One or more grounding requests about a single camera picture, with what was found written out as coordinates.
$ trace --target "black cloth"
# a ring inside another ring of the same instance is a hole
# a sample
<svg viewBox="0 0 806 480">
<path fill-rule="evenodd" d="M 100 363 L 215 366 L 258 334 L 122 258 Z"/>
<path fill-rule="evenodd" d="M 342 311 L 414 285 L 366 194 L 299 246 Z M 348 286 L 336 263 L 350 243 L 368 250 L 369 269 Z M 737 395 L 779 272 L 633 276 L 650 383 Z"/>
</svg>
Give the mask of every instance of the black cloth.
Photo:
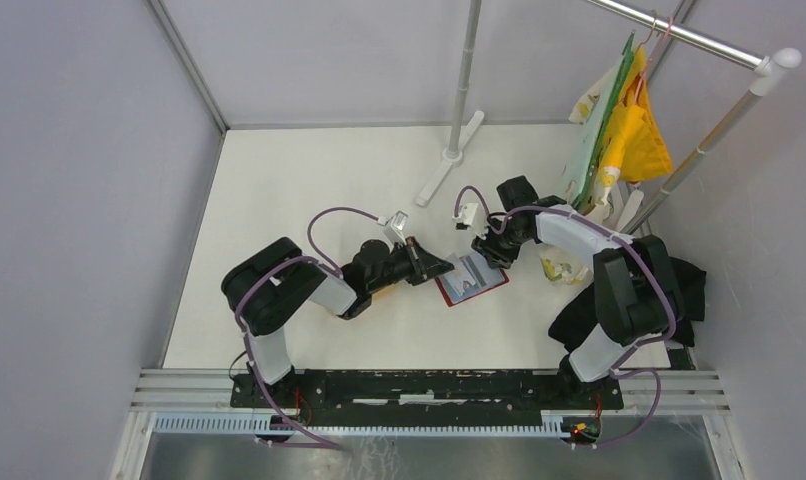
<svg viewBox="0 0 806 480">
<path fill-rule="evenodd" d="M 685 309 L 672 340 L 694 347 L 692 322 L 702 322 L 706 313 L 703 290 L 706 286 L 706 272 L 674 257 L 671 257 L 671 267 L 683 294 Z M 573 352 L 582 345 L 595 325 L 597 316 L 594 308 L 594 283 L 592 283 L 559 313 L 547 333 L 550 338 L 565 345 L 566 350 Z"/>
</svg>

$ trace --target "wall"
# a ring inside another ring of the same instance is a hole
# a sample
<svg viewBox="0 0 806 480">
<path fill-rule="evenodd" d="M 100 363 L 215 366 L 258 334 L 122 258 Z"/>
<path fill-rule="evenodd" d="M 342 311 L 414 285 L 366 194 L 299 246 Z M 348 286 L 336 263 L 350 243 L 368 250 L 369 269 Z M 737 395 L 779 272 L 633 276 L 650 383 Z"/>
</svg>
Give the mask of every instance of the wall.
<svg viewBox="0 0 806 480">
<path fill-rule="evenodd" d="M 468 0 L 165 3 L 233 125 L 450 120 Z M 579 0 L 484 2 L 469 114 L 565 120 L 632 28 Z"/>
<path fill-rule="evenodd" d="M 760 53 L 803 52 L 654 217 L 709 271 L 702 360 L 717 368 L 756 478 L 806 478 L 806 0 L 701 2 L 691 25 Z M 677 45 L 651 93 L 682 159 L 751 75 Z"/>
<path fill-rule="evenodd" d="M 0 478 L 106 476 L 217 145 L 145 2 L 0 2 Z"/>
</svg>

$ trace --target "yellow cloth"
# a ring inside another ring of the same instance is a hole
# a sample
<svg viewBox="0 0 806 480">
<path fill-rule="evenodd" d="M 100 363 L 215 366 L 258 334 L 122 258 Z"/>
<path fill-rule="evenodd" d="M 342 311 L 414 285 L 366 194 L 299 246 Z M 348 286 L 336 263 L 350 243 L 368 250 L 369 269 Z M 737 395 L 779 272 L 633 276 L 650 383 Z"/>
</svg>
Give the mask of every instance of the yellow cloth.
<svg viewBox="0 0 806 480">
<path fill-rule="evenodd" d="M 673 170 L 668 148 L 653 118 L 646 82 L 641 83 L 638 101 L 634 101 L 645 65 L 644 48 L 639 47 L 603 134 L 598 181 L 605 187 L 611 187 L 619 178 L 643 182 Z"/>
</svg>

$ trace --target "pole base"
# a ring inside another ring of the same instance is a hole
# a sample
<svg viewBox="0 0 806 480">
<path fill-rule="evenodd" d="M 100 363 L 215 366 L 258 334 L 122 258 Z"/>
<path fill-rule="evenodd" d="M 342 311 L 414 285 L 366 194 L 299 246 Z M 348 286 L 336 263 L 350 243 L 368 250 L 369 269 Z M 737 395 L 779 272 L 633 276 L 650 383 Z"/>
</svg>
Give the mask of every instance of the pole base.
<svg viewBox="0 0 806 480">
<path fill-rule="evenodd" d="M 459 135 L 459 152 L 457 152 L 455 157 L 452 157 L 451 152 L 446 148 L 441 152 L 441 162 L 439 162 L 438 168 L 435 169 L 429 181 L 427 181 L 427 184 L 424 185 L 424 188 L 422 188 L 418 196 L 415 197 L 416 205 L 421 207 L 429 205 L 429 202 L 432 201 L 432 197 L 435 196 L 441 184 L 444 183 L 444 179 L 450 174 L 450 170 L 462 164 L 464 160 L 464 149 L 468 145 L 468 142 L 474 137 L 474 134 L 477 133 L 484 119 L 485 113 L 482 110 L 474 112 L 471 121 L 468 122 L 468 125 L 462 129 Z"/>
</svg>

